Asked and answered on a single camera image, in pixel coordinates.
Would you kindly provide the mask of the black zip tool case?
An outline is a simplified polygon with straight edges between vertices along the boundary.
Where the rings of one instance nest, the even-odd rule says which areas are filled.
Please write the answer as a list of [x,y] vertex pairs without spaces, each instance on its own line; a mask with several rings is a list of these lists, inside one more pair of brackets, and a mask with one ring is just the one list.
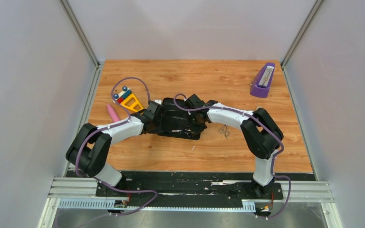
[[172,133],[175,129],[189,129],[188,112],[179,109],[173,102],[172,98],[164,98],[162,101],[164,113],[162,119],[162,132],[159,136],[173,137],[188,140],[199,140],[201,134],[193,134],[192,138],[186,137],[179,133]]

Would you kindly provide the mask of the silver hair scissors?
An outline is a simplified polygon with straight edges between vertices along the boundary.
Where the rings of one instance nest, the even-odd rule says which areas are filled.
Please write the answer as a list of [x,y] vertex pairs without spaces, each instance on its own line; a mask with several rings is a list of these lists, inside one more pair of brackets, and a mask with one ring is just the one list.
[[224,124],[223,127],[218,130],[218,134],[223,134],[224,137],[228,140],[230,135],[228,126]]

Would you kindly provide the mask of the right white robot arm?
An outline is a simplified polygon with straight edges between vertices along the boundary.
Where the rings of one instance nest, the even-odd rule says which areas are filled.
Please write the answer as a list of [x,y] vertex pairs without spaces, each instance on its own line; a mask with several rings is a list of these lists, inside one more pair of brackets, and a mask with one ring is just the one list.
[[202,114],[205,122],[241,130],[250,152],[255,156],[253,194],[262,199],[271,193],[274,163],[276,156],[284,150],[284,136],[265,109],[246,111],[213,100],[205,103],[196,95],[184,98],[181,109],[192,115]]

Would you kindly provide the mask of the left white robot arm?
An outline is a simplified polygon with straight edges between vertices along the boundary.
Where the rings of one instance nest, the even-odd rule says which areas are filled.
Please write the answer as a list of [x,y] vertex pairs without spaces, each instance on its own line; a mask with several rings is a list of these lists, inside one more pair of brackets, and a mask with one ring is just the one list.
[[113,195],[122,196],[127,184],[121,180],[121,172],[106,162],[109,149],[130,137],[146,133],[158,134],[163,112],[162,104],[150,101],[146,109],[121,121],[102,126],[86,123],[71,143],[66,160],[75,165],[79,175],[105,182]]

